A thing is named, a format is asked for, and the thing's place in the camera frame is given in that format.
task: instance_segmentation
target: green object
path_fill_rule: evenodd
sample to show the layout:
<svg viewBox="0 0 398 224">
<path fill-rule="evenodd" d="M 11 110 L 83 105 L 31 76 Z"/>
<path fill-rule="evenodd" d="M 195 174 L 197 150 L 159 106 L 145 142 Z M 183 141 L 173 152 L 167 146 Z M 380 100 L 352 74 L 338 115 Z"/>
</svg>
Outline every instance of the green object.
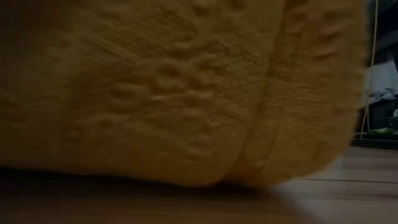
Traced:
<svg viewBox="0 0 398 224">
<path fill-rule="evenodd" d="M 394 134 L 394 130 L 391 128 L 381 128 L 368 131 L 368 134 Z"/>
</svg>

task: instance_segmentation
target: cable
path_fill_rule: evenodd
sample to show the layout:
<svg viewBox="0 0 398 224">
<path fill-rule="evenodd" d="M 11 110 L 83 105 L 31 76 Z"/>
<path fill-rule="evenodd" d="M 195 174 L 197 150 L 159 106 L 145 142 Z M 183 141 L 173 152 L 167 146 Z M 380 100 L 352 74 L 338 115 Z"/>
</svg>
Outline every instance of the cable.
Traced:
<svg viewBox="0 0 398 224">
<path fill-rule="evenodd" d="M 379 15 L 377 13 L 378 10 L 379 10 L 379 0 L 376 0 L 376 9 L 375 9 L 375 12 L 374 12 L 373 52 L 372 52 L 372 62 L 371 62 L 371 73 L 370 73 L 370 77 L 369 77 L 369 92 L 366 93 L 366 107 L 365 107 L 365 114 L 363 115 L 363 120 L 362 120 L 361 139 L 363 139 L 363 128 L 364 128 L 364 125 L 365 125 L 365 119 L 367 119 L 368 131 L 370 130 L 370 125 L 369 125 L 369 94 L 371 93 L 371 90 L 372 90 L 374 56 L 376 54 L 377 21 L 378 21 L 378 18 L 379 18 Z"/>
</svg>

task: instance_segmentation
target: wooden floor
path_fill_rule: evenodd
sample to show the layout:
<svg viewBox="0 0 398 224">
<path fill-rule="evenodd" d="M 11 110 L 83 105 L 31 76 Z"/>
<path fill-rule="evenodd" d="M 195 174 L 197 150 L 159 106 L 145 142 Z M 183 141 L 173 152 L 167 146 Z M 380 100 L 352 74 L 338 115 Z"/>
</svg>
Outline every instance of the wooden floor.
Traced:
<svg viewBox="0 0 398 224">
<path fill-rule="evenodd" d="M 328 170 L 255 192 L 0 172 L 0 223 L 398 223 L 398 151 L 352 147 Z"/>
</svg>

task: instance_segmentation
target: yellow towel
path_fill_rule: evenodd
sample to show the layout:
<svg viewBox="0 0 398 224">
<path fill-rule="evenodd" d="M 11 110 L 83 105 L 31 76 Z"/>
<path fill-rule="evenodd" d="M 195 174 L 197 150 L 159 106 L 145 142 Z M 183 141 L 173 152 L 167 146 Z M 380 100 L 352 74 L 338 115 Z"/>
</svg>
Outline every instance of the yellow towel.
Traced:
<svg viewBox="0 0 398 224">
<path fill-rule="evenodd" d="M 363 0 L 6 3 L 0 165 L 274 185 L 347 148 Z"/>
</svg>

